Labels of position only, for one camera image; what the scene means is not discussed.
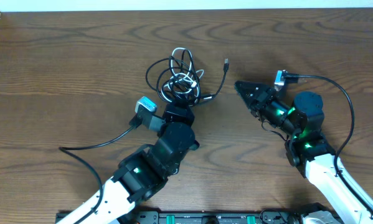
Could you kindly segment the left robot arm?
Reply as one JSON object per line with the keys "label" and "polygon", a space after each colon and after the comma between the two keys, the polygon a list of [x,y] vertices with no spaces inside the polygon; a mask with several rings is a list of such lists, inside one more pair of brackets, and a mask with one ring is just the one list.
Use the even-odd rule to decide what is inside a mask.
{"label": "left robot arm", "polygon": [[144,144],[123,159],[99,190],[78,208],[64,216],[61,224],[113,223],[149,200],[179,172],[189,151],[199,147],[192,130],[194,114],[182,103],[169,103],[162,116],[155,105],[142,103],[130,121],[132,129],[146,126],[158,134],[154,144]]}

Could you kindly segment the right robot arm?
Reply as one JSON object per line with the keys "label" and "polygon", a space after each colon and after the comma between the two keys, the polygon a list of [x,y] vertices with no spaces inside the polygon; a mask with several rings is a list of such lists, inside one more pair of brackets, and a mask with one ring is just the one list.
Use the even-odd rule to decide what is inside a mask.
{"label": "right robot arm", "polygon": [[304,91],[286,105],[269,85],[237,81],[234,87],[254,117],[288,135],[289,163],[325,196],[344,223],[373,223],[373,199],[351,177],[322,132],[320,95]]}

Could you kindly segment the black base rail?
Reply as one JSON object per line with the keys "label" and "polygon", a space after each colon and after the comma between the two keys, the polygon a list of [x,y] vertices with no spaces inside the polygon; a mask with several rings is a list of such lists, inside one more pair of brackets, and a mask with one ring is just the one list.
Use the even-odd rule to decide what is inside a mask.
{"label": "black base rail", "polygon": [[160,210],[136,209],[117,218],[113,223],[139,224],[300,224],[327,223],[336,224],[343,221],[334,212],[320,203],[311,203],[297,210],[266,208],[255,212],[162,212]]}

